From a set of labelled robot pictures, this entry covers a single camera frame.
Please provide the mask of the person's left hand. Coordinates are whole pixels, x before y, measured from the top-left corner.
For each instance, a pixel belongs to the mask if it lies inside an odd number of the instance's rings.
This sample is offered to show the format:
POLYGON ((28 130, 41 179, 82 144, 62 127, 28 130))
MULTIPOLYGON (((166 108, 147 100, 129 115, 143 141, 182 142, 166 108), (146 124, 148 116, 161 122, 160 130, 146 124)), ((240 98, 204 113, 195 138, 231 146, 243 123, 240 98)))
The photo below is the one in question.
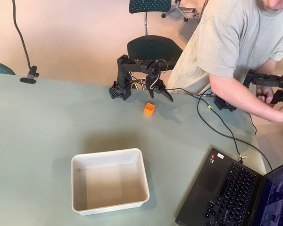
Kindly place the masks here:
POLYGON ((256 97, 270 107, 274 107, 271 103, 274 96, 272 87, 256 86, 256 97))

